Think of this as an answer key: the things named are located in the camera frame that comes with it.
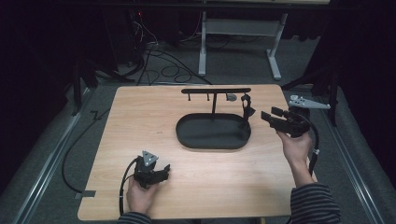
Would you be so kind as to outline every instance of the human hand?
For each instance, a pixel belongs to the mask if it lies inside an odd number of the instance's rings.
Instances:
[[[309,148],[312,146],[312,139],[308,133],[300,137],[291,138],[287,134],[276,131],[282,140],[283,154],[290,165],[296,187],[314,182],[306,166]]]
[[[129,187],[126,193],[127,201],[131,212],[146,214],[152,205],[155,193],[159,184],[151,185],[149,189],[143,189],[139,183],[131,176],[129,178]]]
[[[306,164],[309,148],[312,147],[312,139],[308,133],[304,133],[300,137],[291,138],[287,134],[276,131],[282,140],[283,153],[289,163]]]

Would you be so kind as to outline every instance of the striped sleeve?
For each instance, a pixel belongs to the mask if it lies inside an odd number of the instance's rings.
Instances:
[[[141,213],[129,212],[119,217],[117,224],[150,224],[151,219]]]
[[[329,187],[313,183],[291,191],[291,220],[298,223],[341,223],[340,208]]]

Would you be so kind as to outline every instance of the wooden tabletop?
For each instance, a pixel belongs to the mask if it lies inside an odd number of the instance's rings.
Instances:
[[[188,96],[186,88],[251,88],[251,136],[234,150],[191,149],[177,140],[176,125],[190,113],[210,113],[205,94]],[[217,113],[242,116],[238,100],[218,96]],[[277,85],[155,86],[118,89],[98,148],[84,197],[81,220],[111,220],[119,214],[120,182],[128,164],[142,150],[160,158],[155,170],[171,164],[170,176],[160,184],[152,218],[270,217],[290,214],[294,182],[275,130],[261,119],[271,106],[287,109]],[[124,200],[125,212],[128,205]]]

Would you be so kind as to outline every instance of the black cable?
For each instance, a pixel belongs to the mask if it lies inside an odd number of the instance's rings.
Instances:
[[[174,74],[172,74],[172,75],[167,75],[167,74],[165,74],[165,70],[168,70],[168,68],[176,68],[177,70],[176,70],[176,72],[175,72]],[[180,73],[180,68],[181,68],[181,67],[177,66],[177,64],[171,65],[171,66],[166,66],[166,67],[164,67],[164,68],[161,70],[161,75],[163,75],[163,77],[175,77],[175,76],[177,76],[177,74]]]
[[[174,57],[173,55],[171,55],[171,54],[169,54],[169,53],[166,53],[166,52],[163,52],[163,51],[160,51],[160,50],[153,50],[153,52],[160,52],[161,54],[164,54],[164,55],[167,55],[167,56],[171,57],[172,59],[174,59],[174,60],[176,60],[178,63],[180,63],[187,71],[189,71],[189,73],[190,73],[193,77],[198,77],[199,79],[201,79],[201,80],[204,81],[205,83],[207,83],[207,84],[209,84],[209,85],[212,85],[212,83],[211,83],[210,81],[208,81],[207,79],[205,79],[205,78],[203,78],[203,77],[200,77],[200,76],[196,75],[194,72],[192,72],[192,71],[190,70],[190,68],[189,68],[186,64],[184,64],[183,62],[181,62],[179,59],[177,59],[177,58]]]
[[[140,56],[139,62],[137,63],[136,67],[135,67],[132,71],[127,72],[126,74],[123,74],[123,75],[121,75],[121,76],[122,76],[122,77],[129,77],[129,76],[131,76],[131,75],[134,75],[134,74],[136,74],[140,69],[142,69],[144,65],[145,65],[145,60],[143,59],[143,56]]]
[[[190,39],[188,39],[188,40],[180,41],[179,43],[180,43],[180,45],[183,45],[183,46],[186,46],[186,47],[197,47],[197,46],[201,46],[201,39],[195,40],[196,37],[190,38]]]
[[[213,46],[210,46],[210,41],[206,41],[206,46],[209,48],[209,49],[223,49],[223,48],[225,48],[228,44],[230,44],[230,40],[231,40],[231,38],[228,36],[228,35],[209,35],[208,36],[209,38],[207,39],[207,40],[209,40],[210,39],[210,37],[212,37],[212,38],[214,38],[214,37],[221,37],[221,39],[225,39],[225,43],[223,43],[221,46],[219,46],[219,47],[213,47]]]
[[[318,154],[319,154],[319,133],[318,133],[318,129],[315,126],[315,124],[313,124],[309,119],[307,119],[306,117],[297,114],[297,113],[293,113],[294,115],[297,115],[299,118],[303,119],[305,122],[307,122],[309,124],[309,126],[311,127],[311,129],[314,131],[315,134],[315,145],[314,145],[314,149],[311,155],[311,160],[309,161],[309,165],[308,165],[308,170],[309,170],[309,174],[313,174],[314,173],[314,168],[315,168],[315,164],[317,163],[318,160]]]
[[[140,82],[142,81],[142,76],[143,76],[143,74],[145,73],[145,71],[146,71],[146,69],[147,69],[147,67],[148,67],[148,64],[149,64],[149,56],[150,56],[151,51],[152,51],[152,46],[151,46],[151,48],[150,48],[149,51],[148,51],[148,55],[147,55],[147,57],[146,57],[145,66],[144,66],[144,68],[143,68],[143,70],[142,70],[142,73],[140,74],[139,79],[138,79],[137,82],[136,82],[136,86],[138,86],[138,85],[140,84]]]
[[[124,184],[125,184],[125,181],[131,177],[131,175],[128,176],[128,177],[127,177],[127,175],[128,175],[129,169],[131,168],[131,166],[132,166],[136,161],[137,161],[137,158],[134,159],[133,161],[131,161],[131,163],[129,163],[128,167],[127,167],[126,170],[125,170],[124,176],[122,177],[122,180],[121,180],[121,186],[120,186],[120,200],[119,200],[120,216],[123,214],[123,186],[124,186]]]
[[[107,69],[105,67],[103,67],[102,65],[100,65],[99,63],[95,63],[91,60],[85,60],[88,64],[90,64],[92,67],[94,67],[95,69],[98,69],[100,71],[103,71],[104,73],[106,73],[107,75],[114,77],[115,79],[121,81],[121,82],[134,82],[134,79],[129,79],[127,77],[121,76],[120,74],[112,71],[111,69]]]
[[[265,38],[265,35],[257,35],[254,36],[251,40],[240,40],[237,38],[234,38],[235,36],[240,36],[240,35],[230,35],[230,40],[234,43],[254,43],[254,42],[259,42]]]
[[[177,75],[175,76],[175,82],[176,83],[185,83],[191,80],[191,75],[187,75],[187,74],[182,74],[182,75]]]
[[[157,76],[152,81],[149,80],[149,72],[157,74]],[[160,73],[158,73],[157,71],[154,71],[154,70],[147,70],[146,74],[148,76],[148,85],[149,86],[151,86],[158,78],[160,78]]]
[[[106,114],[108,111],[110,110],[110,108],[109,109],[107,109],[105,112],[103,112],[99,117],[97,117],[78,137],[77,137],[77,139],[73,142],[73,144],[69,147],[69,149],[67,149],[67,151],[66,151],[66,153],[64,154],[64,159],[63,159],[63,162],[62,162],[62,179],[63,179],[63,181],[64,181],[64,183],[66,184],[66,186],[67,187],[69,187],[71,190],[73,190],[74,192],[76,192],[76,193],[82,193],[82,191],[83,190],[81,190],[81,189],[77,189],[77,188],[75,188],[75,187],[73,187],[68,181],[67,181],[67,179],[66,179],[66,175],[65,175],[65,173],[64,173],[64,167],[65,167],[65,164],[66,164],[66,159],[67,159],[67,156],[69,155],[69,153],[70,153],[70,151],[71,151],[71,149],[73,148],[73,146],[76,144],[76,142],[78,142],[78,140],[82,137],[82,135],[84,135],[85,134],[85,132],[87,132],[90,128],[91,128],[91,126],[97,121],[97,120],[99,120],[99,119],[101,119],[102,118],[102,116],[104,115],[104,114]]]

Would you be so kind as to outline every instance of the black curtain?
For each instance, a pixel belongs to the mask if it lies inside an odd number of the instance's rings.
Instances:
[[[0,14],[3,192],[67,102],[64,90],[71,83],[74,52],[57,8],[2,2]]]
[[[309,62],[305,77],[313,93],[342,88],[352,114],[389,180],[396,186],[393,150],[396,72],[396,7],[391,0],[342,0]]]

